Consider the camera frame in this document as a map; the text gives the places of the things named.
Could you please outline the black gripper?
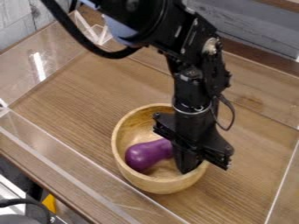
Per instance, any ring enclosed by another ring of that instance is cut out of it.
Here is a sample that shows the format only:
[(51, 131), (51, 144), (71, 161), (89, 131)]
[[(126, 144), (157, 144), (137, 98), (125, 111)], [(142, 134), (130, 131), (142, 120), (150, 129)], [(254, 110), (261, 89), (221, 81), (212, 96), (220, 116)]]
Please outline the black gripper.
[(221, 169), (230, 168), (234, 147), (221, 135), (212, 112), (186, 115), (175, 112), (154, 113), (154, 132), (171, 141), (177, 168), (191, 172), (209, 161)]

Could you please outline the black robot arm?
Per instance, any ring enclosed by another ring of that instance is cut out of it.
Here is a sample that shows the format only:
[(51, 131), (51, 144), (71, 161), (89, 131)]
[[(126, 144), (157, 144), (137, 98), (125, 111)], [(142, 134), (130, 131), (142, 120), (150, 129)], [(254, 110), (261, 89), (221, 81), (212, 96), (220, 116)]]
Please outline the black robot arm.
[(173, 143), (182, 173), (209, 161), (230, 168), (234, 148), (220, 130), (220, 106), (229, 100), (232, 73), (222, 56), (218, 29), (183, 0), (91, 0), (106, 15), (115, 39), (153, 46), (166, 57), (174, 80), (173, 113), (154, 115), (154, 132)]

